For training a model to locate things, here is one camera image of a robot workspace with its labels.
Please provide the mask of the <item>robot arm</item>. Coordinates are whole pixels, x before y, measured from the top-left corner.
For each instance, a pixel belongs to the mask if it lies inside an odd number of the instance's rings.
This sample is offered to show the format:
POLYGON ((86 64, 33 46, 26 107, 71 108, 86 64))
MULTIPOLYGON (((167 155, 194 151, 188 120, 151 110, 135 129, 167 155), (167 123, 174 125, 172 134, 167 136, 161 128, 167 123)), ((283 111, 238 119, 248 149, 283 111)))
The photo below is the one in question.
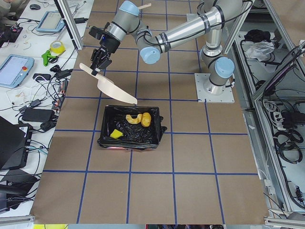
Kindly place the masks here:
POLYGON ((239 17, 241 9, 240 0, 204 0, 198 6, 194 19, 153 36, 149 27, 140 20, 138 7, 126 0, 104 29, 90 28, 89 34, 98 39, 101 46, 93 50, 89 72, 97 75, 106 69, 112 63, 110 55, 116 52, 126 35, 135 39, 143 61, 155 64, 162 53, 207 34, 201 59, 211 73, 208 85, 223 87, 233 74, 234 64, 222 55, 221 35, 223 27, 239 17))

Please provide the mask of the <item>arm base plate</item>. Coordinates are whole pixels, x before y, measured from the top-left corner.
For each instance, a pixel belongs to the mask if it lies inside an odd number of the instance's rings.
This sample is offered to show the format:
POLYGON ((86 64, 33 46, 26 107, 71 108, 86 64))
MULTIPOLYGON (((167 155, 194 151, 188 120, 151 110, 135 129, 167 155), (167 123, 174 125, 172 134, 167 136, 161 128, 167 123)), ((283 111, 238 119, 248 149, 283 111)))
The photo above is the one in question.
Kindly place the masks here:
POLYGON ((194 77, 198 102, 226 104, 235 102, 229 80, 226 85, 216 86, 210 82, 210 73, 195 73, 194 77))

